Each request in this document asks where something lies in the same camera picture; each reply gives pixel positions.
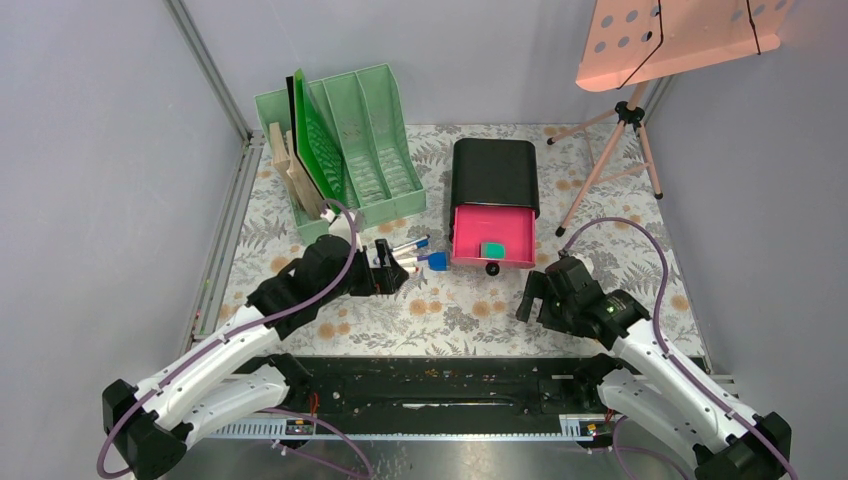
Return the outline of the blue whiteboard eraser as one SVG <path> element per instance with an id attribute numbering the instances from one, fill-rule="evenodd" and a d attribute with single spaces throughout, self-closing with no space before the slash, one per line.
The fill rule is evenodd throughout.
<path id="1" fill-rule="evenodd" d="M 433 252 L 428 255 L 427 264 L 433 271 L 448 271 L 450 267 L 449 255 L 444 251 Z"/>

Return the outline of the green grey eraser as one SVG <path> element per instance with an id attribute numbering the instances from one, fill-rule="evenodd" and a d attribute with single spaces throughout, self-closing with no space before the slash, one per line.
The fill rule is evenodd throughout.
<path id="1" fill-rule="evenodd" d="M 506 258 L 506 246 L 498 242 L 482 242 L 480 257 L 484 259 L 503 260 Z"/>

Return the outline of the black pink drawer unit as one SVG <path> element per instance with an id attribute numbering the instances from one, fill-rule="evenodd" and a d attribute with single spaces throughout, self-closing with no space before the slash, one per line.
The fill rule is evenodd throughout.
<path id="1" fill-rule="evenodd" d="M 534 268 L 539 215 L 533 143 L 482 138 L 454 143 L 449 218 L 453 264 L 481 267 L 490 276 L 504 268 Z M 482 242 L 504 244 L 506 258 L 481 258 Z"/>

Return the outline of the green transparent plastic folder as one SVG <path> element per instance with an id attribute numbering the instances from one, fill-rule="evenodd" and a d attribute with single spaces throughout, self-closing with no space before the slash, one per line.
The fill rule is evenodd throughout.
<path id="1" fill-rule="evenodd" d="M 319 112 L 311 90 L 305 80 L 305 113 L 307 119 L 307 131 L 309 144 L 323 172 L 329 181 L 335 195 L 335 200 L 346 205 L 348 202 L 347 189 L 345 186 L 344 160 L 339 149 L 332 140 L 326 122 Z"/>

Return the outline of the green 104-storey treehouse book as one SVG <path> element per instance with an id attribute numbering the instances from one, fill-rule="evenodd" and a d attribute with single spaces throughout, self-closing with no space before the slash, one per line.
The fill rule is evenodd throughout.
<path id="1" fill-rule="evenodd" d="M 303 203 L 301 202 L 300 196 L 297 192 L 296 185 L 291 176 L 289 175 L 290 157 L 284 140 L 283 132 L 278 122 L 269 124 L 269 142 L 273 155 L 272 166 L 281 176 L 291 199 L 298 207 L 303 207 Z"/>

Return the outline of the white AVE notebook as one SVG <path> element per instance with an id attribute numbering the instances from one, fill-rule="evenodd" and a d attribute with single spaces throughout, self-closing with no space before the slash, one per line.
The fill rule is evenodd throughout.
<path id="1" fill-rule="evenodd" d="M 288 76 L 286 78 L 286 86 L 296 160 L 305 172 L 308 182 L 317 195 L 322 200 L 327 198 L 334 199 L 335 195 L 332 187 L 309 144 L 303 71 L 298 69 L 293 75 Z"/>

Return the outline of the purple 52-storey treehouse book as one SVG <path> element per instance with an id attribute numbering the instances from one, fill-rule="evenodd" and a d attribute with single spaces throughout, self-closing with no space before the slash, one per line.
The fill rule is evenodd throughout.
<path id="1" fill-rule="evenodd" d="M 295 152 L 291 130 L 285 132 L 285 140 L 289 157 L 287 175 L 294 187 L 296 199 L 311 220 L 318 220 L 323 213 L 323 197 Z"/>

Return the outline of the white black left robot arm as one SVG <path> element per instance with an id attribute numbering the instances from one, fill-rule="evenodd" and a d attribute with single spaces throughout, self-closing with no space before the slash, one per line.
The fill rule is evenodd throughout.
<path id="1" fill-rule="evenodd" d="M 98 455 L 103 479 L 109 449 L 115 449 L 137 479 L 168 473 L 199 440 L 256 411 L 281 405 L 296 411 L 309 401 L 308 374 L 286 356 L 267 361 L 245 380 L 224 386 L 237 368 L 281 343 L 316 319 L 339 297 L 394 294 L 410 277 L 384 239 L 375 242 L 376 264 L 368 258 L 353 223 L 345 216 L 248 295 L 244 305 L 189 352 L 137 384 L 118 379 L 102 392 L 107 440 Z"/>

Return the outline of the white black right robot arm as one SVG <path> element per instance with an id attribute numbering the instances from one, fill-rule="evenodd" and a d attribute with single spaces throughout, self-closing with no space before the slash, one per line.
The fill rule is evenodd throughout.
<path id="1" fill-rule="evenodd" d="M 570 255 L 529 273 L 516 317 L 599 342 L 605 353 L 581 365 L 573 386 L 583 410 L 603 407 L 634 421 L 672 449 L 698 479 L 779 479 L 789 471 L 792 431 L 777 413 L 760 415 L 684 355 L 647 309 L 623 290 L 606 293 Z"/>

